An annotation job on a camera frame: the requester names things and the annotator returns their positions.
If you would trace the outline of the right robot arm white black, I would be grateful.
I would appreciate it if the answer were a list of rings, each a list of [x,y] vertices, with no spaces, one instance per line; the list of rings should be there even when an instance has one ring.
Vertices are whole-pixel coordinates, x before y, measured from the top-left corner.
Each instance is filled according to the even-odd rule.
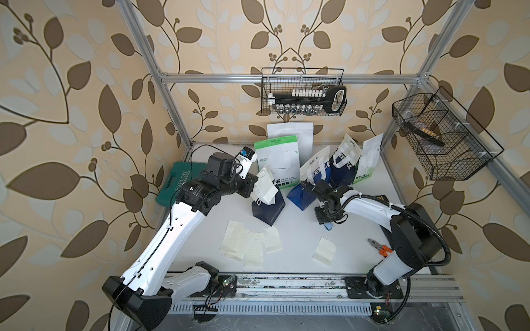
[[[389,232],[391,252],[366,276],[366,288],[380,297],[399,279],[410,277],[426,267],[446,266],[451,261],[449,244],[420,204],[393,204],[350,186],[332,188],[321,180],[302,187],[318,199],[315,209],[319,223],[340,224],[350,214],[362,216]]]

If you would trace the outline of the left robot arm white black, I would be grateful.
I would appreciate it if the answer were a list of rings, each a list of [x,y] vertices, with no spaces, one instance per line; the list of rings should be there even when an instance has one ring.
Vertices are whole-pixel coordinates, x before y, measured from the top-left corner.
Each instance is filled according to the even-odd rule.
[[[121,276],[111,276],[102,290],[112,306],[145,330],[154,330],[172,303],[212,287],[218,269],[201,261],[175,277],[167,272],[189,235],[222,197],[251,196],[258,177],[249,171],[257,155],[243,147],[236,155],[212,154],[198,178],[184,183],[171,197],[166,220],[139,258]]]

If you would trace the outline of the dark navy bag right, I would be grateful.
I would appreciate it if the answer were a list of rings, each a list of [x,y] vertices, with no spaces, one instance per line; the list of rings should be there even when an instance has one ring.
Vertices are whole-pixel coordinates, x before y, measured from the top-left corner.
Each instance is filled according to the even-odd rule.
[[[361,147],[346,134],[331,157],[331,179],[333,187],[349,186],[357,175]]]

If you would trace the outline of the green white cool tea bag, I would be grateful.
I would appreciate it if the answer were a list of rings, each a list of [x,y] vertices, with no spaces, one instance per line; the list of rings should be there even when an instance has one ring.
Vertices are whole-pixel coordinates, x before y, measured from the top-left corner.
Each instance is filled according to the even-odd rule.
[[[254,143],[258,156],[258,169],[267,168],[273,183],[280,189],[300,182],[300,156],[298,137],[290,135]]]

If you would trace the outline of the black yellow-labelled device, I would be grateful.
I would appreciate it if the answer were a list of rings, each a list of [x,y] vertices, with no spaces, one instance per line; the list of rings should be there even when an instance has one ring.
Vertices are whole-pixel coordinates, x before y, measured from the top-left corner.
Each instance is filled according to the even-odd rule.
[[[388,208],[392,206],[392,203],[388,200],[388,198],[385,195],[378,195],[378,196],[375,196],[375,198],[378,202],[380,202],[381,204],[385,205]]]

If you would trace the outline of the green plastic tool case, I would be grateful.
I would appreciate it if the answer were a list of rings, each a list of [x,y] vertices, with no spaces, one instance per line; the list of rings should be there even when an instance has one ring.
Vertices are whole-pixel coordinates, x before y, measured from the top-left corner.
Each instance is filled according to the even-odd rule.
[[[171,199],[175,198],[174,194],[182,185],[190,181],[190,176],[193,175],[193,178],[197,179],[205,169],[205,163],[175,162],[168,179],[163,183],[160,193],[155,199],[156,202],[163,207],[170,207]]]

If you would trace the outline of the white green bag right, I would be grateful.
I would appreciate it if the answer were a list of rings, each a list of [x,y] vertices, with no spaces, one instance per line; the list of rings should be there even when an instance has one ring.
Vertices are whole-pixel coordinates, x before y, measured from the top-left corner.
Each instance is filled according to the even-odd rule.
[[[353,183],[368,179],[373,174],[375,167],[380,160],[382,139],[383,134],[364,141],[362,145],[362,155],[357,164],[357,175]]]

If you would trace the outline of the white flat bag back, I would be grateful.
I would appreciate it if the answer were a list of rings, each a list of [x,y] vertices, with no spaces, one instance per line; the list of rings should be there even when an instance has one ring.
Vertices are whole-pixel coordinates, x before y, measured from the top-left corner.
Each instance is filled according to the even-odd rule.
[[[289,122],[268,124],[267,137],[269,139],[295,135],[298,138],[298,153],[300,165],[304,165],[313,153],[313,123]]]

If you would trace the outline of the black socket set holder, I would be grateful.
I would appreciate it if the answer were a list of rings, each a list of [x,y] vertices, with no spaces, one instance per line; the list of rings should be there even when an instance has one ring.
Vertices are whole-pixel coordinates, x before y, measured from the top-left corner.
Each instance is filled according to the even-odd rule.
[[[269,93],[265,104],[279,114],[306,116],[340,116],[347,105],[346,86],[324,86],[322,89],[293,89]]]

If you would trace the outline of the object in right basket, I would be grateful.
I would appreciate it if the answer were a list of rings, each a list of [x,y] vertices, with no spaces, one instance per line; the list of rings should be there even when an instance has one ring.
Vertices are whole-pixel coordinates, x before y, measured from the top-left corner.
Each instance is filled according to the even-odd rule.
[[[419,136],[424,141],[435,146],[444,147],[445,143],[441,140],[440,135],[437,135],[432,130],[426,128],[425,124],[418,121],[406,121],[405,127],[415,135]]]

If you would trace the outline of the orange handled pliers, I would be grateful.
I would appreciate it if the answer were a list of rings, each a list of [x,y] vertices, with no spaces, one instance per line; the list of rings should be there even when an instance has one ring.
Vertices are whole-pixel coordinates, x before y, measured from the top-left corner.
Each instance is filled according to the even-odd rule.
[[[375,248],[378,250],[378,253],[383,256],[384,258],[388,257],[392,252],[393,250],[390,249],[387,245],[382,245],[380,243],[378,243],[376,240],[374,239],[367,239],[367,241]]]

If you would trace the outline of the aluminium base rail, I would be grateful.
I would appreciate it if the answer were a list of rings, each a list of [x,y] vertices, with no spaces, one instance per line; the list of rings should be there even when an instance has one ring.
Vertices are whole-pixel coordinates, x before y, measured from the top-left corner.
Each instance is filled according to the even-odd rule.
[[[358,285],[347,281],[347,274],[237,273],[237,283],[213,300],[220,303],[463,303],[465,301],[452,276],[415,274],[407,282],[400,280],[389,294],[369,296]]]

